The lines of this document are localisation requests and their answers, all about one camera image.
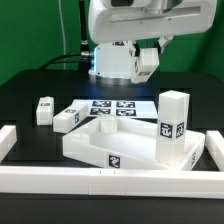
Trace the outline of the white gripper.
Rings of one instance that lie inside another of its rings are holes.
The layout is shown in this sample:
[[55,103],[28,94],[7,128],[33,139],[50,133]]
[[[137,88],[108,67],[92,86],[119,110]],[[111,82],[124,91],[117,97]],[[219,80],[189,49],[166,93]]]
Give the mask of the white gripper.
[[129,57],[138,57],[136,41],[159,38],[158,52],[173,40],[172,36],[207,31],[213,24],[218,0],[152,0],[144,7],[107,8],[101,0],[90,0],[88,29],[99,43],[127,41]]

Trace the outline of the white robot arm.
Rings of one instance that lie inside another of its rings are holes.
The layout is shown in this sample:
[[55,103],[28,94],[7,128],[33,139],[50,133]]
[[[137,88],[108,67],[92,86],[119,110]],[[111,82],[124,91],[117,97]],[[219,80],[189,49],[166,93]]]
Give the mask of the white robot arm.
[[143,83],[175,36],[213,24],[218,0],[91,0],[88,29],[96,47],[89,77],[113,85]]

